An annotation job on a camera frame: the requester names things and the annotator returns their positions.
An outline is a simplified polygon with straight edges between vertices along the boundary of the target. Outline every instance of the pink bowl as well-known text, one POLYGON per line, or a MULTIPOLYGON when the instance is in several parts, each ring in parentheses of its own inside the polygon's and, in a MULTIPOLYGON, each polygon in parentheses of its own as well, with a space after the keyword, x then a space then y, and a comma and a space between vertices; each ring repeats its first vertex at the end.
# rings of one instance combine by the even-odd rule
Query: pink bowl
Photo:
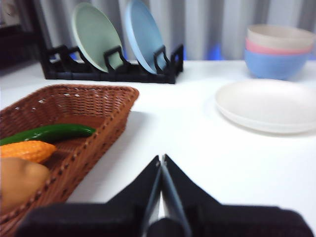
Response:
POLYGON ((303 54, 311 52, 313 45, 302 48, 302 49, 279 49, 279 48, 269 48, 264 47, 259 44, 256 44, 246 38, 246 49, 253 53, 264 53, 264 54, 273 54, 273 55, 292 55, 292 54, 303 54))

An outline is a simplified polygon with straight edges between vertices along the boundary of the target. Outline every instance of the corn cob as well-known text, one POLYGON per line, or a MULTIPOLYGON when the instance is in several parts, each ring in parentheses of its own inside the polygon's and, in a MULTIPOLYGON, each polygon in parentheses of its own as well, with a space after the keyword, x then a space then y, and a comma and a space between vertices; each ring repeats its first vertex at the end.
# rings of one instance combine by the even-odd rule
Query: corn cob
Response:
POLYGON ((54 145, 42 141, 24 141, 3 145, 0 150, 1 158, 19 157, 41 163, 57 149, 54 145))

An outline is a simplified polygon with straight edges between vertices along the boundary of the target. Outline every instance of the green plate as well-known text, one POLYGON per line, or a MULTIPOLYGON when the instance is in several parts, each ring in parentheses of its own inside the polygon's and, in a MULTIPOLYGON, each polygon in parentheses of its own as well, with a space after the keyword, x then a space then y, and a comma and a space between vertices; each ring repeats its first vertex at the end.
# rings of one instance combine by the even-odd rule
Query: green plate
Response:
MULTIPOLYGON (((73 12, 72 28, 76 43, 86 59, 97 69, 108 72, 103 53, 122 47, 122 43, 107 16, 89 3, 80 3, 73 12)), ((123 64, 118 53, 111 55, 109 61, 114 69, 123 64)))

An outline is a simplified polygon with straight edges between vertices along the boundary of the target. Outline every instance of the plate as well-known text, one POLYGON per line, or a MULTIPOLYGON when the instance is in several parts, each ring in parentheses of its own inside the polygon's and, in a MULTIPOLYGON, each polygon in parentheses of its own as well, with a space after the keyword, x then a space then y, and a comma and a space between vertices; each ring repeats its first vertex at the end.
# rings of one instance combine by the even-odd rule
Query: plate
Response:
MULTIPOLYGON (((72 29, 86 59, 97 69, 108 72, 103 53, 117 46, 122 47, 122 43, 107 16, 89 3, 80 3, 73 12, 72 29)), ((123 64, 119 54, 111 55, 109 62, 114 69, 123 64)))
MULTIPOLYGON (((128 3, 125 14, 126 33, 138 62, 148 72, 156 74, 154 53, 163 46, 158 26, 145 4, 140 0, 128 3)), ((166 66, 163 55, 157 58, 161 69, 166 66)))
POLYGON ((272 133, 299 133, 316 128, 316 91, 293 82, 235 82, 220 88, 215 100, 225 117, 248 128, 272 133))

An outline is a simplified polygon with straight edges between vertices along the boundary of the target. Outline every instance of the blue bowl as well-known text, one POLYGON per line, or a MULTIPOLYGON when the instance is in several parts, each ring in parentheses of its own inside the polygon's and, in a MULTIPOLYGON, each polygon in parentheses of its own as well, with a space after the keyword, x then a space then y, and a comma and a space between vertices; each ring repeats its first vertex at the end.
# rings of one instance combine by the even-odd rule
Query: blue bowl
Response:
POLYGON ((285 80, 301 70, 309 53, 296 55, 270 55, 245 50, 248 69, 259 78, 285 80))

